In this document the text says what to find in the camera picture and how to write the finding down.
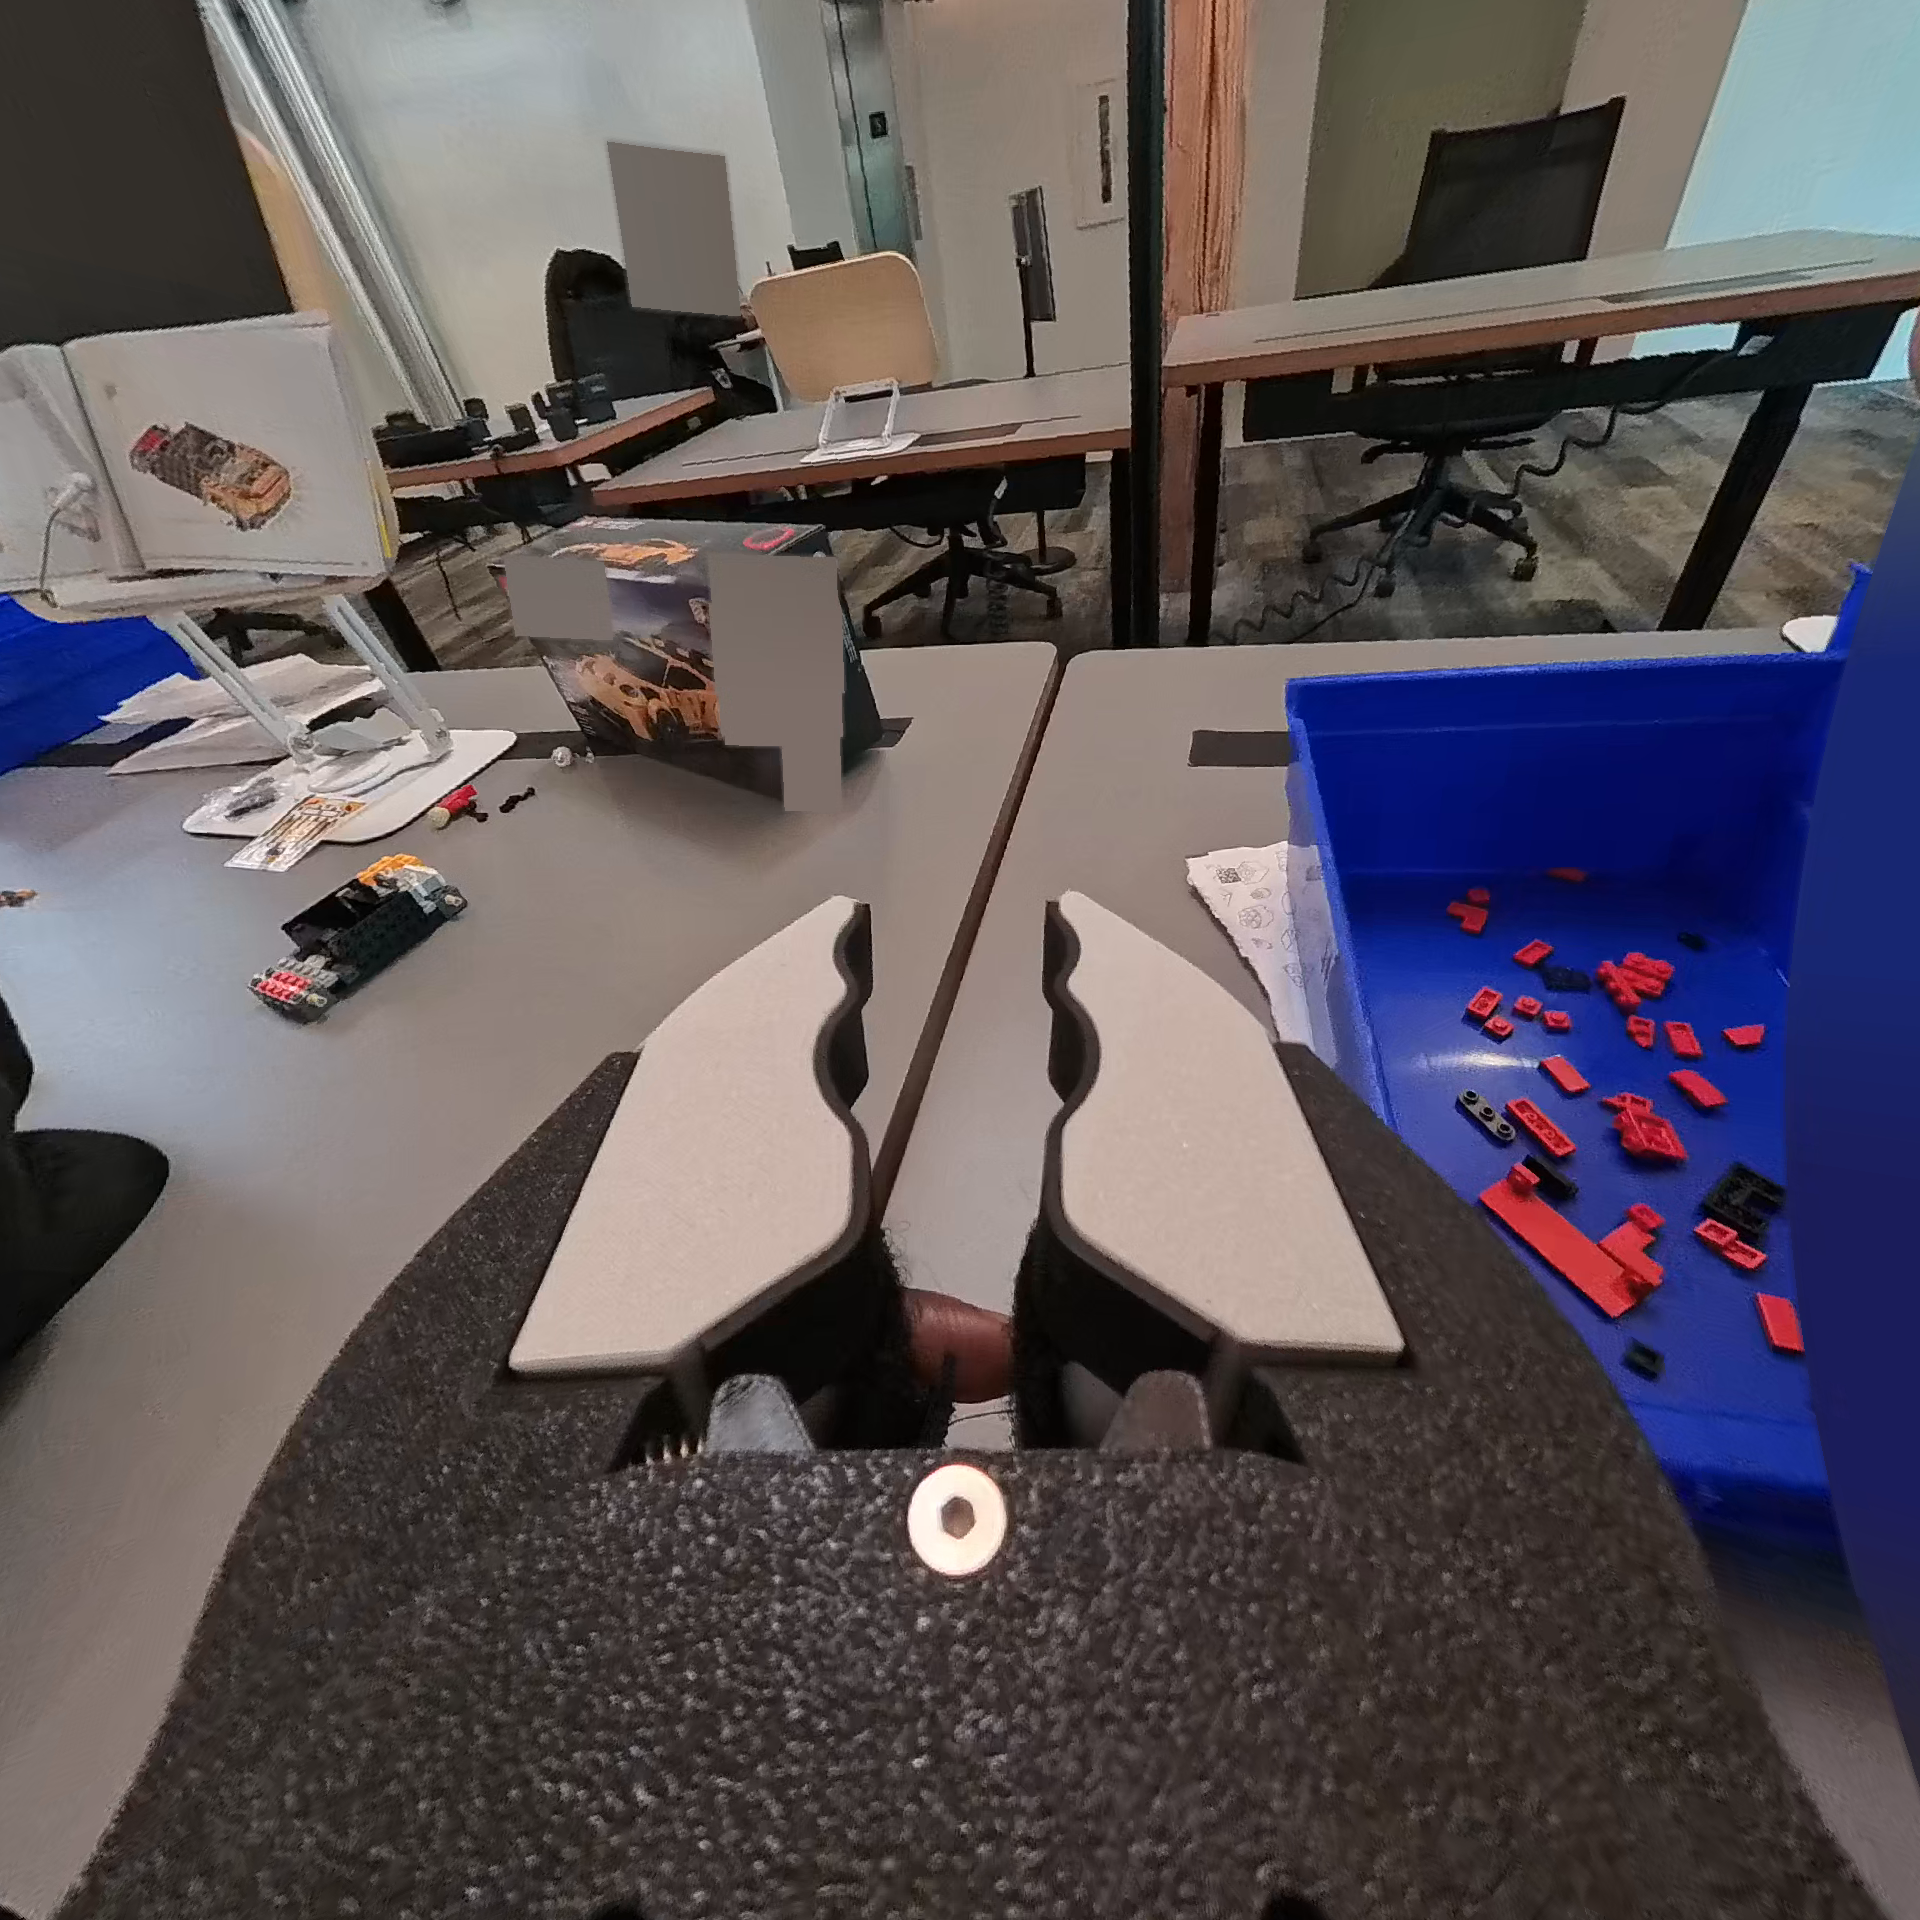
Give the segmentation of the blue plastic object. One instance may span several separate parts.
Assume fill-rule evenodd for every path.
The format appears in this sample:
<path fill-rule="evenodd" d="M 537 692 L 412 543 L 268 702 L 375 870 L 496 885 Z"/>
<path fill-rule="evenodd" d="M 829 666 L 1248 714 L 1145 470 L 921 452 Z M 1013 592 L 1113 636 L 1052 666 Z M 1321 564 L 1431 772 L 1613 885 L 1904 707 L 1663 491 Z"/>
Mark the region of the blue plastic object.
<path fill-rule="evenodd" d="M 0 772 L 94 730 L 124 700 L 201 676 L 145 618 L 54 623 L 0 601 Z"/>

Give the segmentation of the wooden edged desk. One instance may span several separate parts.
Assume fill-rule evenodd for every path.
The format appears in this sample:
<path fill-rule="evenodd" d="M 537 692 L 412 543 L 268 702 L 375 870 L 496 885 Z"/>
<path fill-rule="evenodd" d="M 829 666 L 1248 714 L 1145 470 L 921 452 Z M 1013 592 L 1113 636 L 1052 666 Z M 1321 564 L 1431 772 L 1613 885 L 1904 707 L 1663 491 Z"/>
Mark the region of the wooden edged desk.
<path fill-rule="evenodd" d="M 507 437 L 492 414 L 430 428 L 387 421 L 379 460 L 404 520 L 404 564 L 441 557 L 469 535 L 547 535 L 590 514 L 595 470 L 631 470 L 649 452 L 717 423 L 717 385 L 623 394 L 613 421 L 571 421 L 564 405 L 507 414 Z"/>

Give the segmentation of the metal book stand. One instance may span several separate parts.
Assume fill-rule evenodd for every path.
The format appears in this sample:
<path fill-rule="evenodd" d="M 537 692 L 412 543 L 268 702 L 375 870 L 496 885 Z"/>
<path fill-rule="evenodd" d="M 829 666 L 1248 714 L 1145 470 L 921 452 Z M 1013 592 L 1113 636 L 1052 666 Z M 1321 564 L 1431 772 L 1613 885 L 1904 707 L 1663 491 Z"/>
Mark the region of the metal book stand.
<path fill-rule="evenodd" d="M 137 751 L 130 765 L 312 765 L 404 756 L 441 763 L 452 751 L 447 720 L 417 700 L 393 638 L 361 618 L 352 592 L 326 592 L 326 626 L 361 655 L 345 664 L 236 664 L 215 638 L 227 602 L 158 602 L 152 623 L 227 692 L 240 714 L 201 714 L 169 744 Z"/>

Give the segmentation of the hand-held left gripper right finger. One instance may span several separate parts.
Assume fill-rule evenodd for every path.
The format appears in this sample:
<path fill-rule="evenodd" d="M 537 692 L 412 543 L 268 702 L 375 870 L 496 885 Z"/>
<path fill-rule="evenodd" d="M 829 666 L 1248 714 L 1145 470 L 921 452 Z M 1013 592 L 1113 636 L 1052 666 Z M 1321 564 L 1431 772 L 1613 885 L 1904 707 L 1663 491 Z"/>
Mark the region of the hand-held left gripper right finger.
<path fill-rule="evenodd" d="M 1186 1375 L 1226 1412 L 1260 1365 L 1401 1365 L 1282 1041 L 1211 972 L 1068 892 L 1040 915 L 1049 1080 L 1020 1340 L 1113 1395 Z"/>

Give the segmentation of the instruction booklet orange car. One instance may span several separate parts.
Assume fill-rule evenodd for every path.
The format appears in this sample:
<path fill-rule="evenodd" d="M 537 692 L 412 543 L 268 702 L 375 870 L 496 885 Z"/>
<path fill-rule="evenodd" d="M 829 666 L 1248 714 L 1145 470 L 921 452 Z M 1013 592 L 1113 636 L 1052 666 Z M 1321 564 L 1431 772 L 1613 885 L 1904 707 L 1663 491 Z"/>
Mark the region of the instruction booklet orange car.
<path fill-rule="evenodd" d="M 158 618 L 355 592 L 394 492 L 326 314 L 0 353 L 0 592 Z"/>

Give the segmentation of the white paper sheet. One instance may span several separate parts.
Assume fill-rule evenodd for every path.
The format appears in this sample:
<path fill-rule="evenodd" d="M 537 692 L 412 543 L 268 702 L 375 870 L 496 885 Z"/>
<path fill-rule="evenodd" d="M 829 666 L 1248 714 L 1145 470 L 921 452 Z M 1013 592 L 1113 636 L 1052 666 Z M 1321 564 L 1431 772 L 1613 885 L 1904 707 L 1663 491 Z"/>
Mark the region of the white paper sheet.
<path fill-rule="evenodd" d="M 268 655 L 244 683 L 274 702 L 280 720 L 323 728 L 326 714 L 387 700 L 379 676 L 361 664 Z M 176 765 L 254 765 L 280 763 L 283 744 L 268 730 L 222 683 L 169 676 L 108 714 L 130 728 L 130 756 L 114 772 L 176 772 Z"/>
<path fill-rule="evenodd" d="M 268 837 L 283 817 L 323 817 L 323 843 L 387 843 L 404 826 L 426 820 L 447 791 L 469 786 L 519 744 L 510 728 L 452 728 L 447 756 L 426 756 L 426 744 L 394 744 L 361 763 L 280 763 L 268 765 L 268 804 L 251 817 L 227 807 L 236 791 L 201 804 L 182 829 L 187 837 Z"/>
<path fill-rule="evenodd" d="M 1340 1064 L 1334 1041 L 1334 899 L 1314 843 L 1266 843 L 1266 850 L 1211 850 L 1186 855 L 1186 892 L 1211 910 L 1211 921 L 1240 948 L 1260 979 L 1275 1034 L 1314 1045 L 1314 1056 Z"/>

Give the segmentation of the white desk stand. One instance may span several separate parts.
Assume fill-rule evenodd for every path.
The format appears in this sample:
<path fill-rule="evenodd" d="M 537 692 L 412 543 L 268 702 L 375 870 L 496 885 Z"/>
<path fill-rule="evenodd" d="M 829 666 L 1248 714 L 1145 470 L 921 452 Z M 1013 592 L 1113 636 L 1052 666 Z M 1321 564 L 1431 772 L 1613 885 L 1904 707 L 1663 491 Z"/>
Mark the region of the white desk stand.
<path fill-rule="evenodd" d="M 820 405 L 820 437 L 807 465 L 887 460 L 887 452 L 907 452 L 915 441 L 921 428 L 900 428 L 896 380 L 837 385 Z"/>

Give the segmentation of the black pole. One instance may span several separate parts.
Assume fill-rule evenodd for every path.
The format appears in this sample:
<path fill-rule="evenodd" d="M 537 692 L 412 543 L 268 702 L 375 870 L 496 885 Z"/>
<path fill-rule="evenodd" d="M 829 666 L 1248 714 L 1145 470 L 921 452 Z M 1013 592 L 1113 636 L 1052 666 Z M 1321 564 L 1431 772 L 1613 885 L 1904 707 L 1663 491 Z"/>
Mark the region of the black pole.
<path fill-rule="evenodd" d="M 1164 592 L 1164 0 L 1132 0 L 1122 33 L 1122 133 L 1132 133 L 1132 479 L 1120 507 L 1132 507 L 1113 535 L 1120 550 L 1120 644 L 1158 644 Z"/>

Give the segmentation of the wooden pillar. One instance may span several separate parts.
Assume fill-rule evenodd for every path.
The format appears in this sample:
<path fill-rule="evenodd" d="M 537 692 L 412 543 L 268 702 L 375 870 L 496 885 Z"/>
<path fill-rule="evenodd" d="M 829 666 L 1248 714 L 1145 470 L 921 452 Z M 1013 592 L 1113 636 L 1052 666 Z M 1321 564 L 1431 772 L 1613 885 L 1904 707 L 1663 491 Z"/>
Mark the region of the wooden pillar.
<path fill-rule="evenodd" d="M 1248 0 L 1172 0 L 1164 52 L 1164 336 L 1234 300 L 1248 196 Z M 1164 613 L 1192 572 L 1197 402 L 1164 389 Z"/>

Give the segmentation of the pile of red lego pieces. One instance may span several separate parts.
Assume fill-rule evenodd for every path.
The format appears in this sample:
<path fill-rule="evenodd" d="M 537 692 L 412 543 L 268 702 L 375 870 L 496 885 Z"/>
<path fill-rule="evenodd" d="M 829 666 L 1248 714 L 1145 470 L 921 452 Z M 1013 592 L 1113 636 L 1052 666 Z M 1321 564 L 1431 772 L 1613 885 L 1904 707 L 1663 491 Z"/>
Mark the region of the pile of red lego pieces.
<path fill-rule="evenodd" d="M 1585 868 L 1528 898 L 1469 885 L 1449 924 L 1485 942 L 1506 932 L 1499 910 L 1517 910 L 1517 942 L 1458 995 L 1477 1045 L 1456 1112 L 1512 1163 L 1471 1201 L 1619 1340 L 1623 1375 L 1724 1386 L 1749 1359 L 1803 1365 L 1783 972 L 1696 924 L 1663 948 L 1604 938 Z"/>

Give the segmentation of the small black lego chassis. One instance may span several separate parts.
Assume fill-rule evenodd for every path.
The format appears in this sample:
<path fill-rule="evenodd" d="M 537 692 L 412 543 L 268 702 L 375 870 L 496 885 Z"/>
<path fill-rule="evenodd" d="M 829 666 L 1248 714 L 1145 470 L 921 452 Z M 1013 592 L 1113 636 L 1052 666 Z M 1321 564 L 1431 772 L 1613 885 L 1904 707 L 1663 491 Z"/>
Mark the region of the small black lego chassis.
<path fill-rule="evenodd" d="M 468 892 L 447 870 L 387 855 L 280 924 L 294 956 L 260 967 L 251 995 L 280 1019 L 323 1024 L 461 915 Z"/>

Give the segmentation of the wooden desk black frame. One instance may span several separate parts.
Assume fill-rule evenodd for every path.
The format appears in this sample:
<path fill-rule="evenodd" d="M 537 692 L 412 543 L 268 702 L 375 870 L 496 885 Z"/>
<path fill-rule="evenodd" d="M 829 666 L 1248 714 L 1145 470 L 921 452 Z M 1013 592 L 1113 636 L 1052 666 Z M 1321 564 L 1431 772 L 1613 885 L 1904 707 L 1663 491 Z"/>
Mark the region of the wooden desk black frame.
<path fill-rule="evenodd" d="M 1913 295 L 1913 236 L 1760 231 L 1186 314 L 1164 346 L 1164 389 L 1197 394 L 1186 644 L 1211 638 L 1226 385 L 1253 441 L 1760 394 L 1661 618 L 1704 626 L 1811 389 L 1866 380 Z"/>

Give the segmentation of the grey office desk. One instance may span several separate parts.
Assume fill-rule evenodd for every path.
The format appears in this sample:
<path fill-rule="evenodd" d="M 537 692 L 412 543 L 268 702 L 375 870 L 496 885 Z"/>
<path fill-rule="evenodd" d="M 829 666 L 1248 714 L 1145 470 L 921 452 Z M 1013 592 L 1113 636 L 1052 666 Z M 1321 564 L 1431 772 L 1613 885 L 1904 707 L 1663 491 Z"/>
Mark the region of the grey office desk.
<path fill-rule="evenodd" d="M 987 543 L 1000 520 L 1049 520 L 1085 499 L 1086 460 L 1113 460 L 1113 638 L 1132 638 L 1135 590 L 1135 470 L 1132 364 L 1078 364 L 1000 385 L 837 389 L 813 405 L 729 421 L 595 491 L 607 520 L 807 520 L 820 529 L 928 529 L 930 557 L 863 602 L 863 636 L 887 636 L 896 601 L 941 592 L 941 636 L 974 581 L 1026 590 L 1049 623 L 1059 590 L 1020 544 Z"/>

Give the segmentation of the black lego set box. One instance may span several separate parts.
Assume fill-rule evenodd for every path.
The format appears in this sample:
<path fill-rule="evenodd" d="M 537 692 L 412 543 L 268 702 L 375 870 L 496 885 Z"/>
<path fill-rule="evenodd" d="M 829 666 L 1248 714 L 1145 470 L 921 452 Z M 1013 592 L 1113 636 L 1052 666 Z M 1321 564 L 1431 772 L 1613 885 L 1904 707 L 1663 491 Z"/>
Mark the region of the black lego set box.
<path fill-rule="evenodd" d="M 887 737 L 820 522 L 575 520 L 496 557 L 496 581 L 607 756 L 831 807 L 829 730 L 837 772 Z"/>

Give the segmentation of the blue plastic bin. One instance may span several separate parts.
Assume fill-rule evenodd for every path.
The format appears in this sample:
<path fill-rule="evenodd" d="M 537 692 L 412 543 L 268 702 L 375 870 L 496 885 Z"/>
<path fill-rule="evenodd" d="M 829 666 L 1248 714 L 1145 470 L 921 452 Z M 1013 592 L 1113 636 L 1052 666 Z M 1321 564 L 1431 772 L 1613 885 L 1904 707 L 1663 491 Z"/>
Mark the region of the blue plastic bin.
<path fill-rule="evenodd" d="M 1517 1255 L 1623 1395 L 1702 1531 L 1837 1551 L 1913 1749 L 1913 602 L 1893 574 L 1824 655 L 1595 655 L 1305 683 L 1291 796 L 1327 863 L 1334 1041 L 1354 1095 Z M 1783 1004 L 1785 1276 L 1803 1365 L 1647 1386 L 1471 1201 L 1512 1149 L 1458 1125 L 1517 910 L 1469 942 L 1469 885 L 1585 868 L 1631 948 L 1717 932 Z"/>

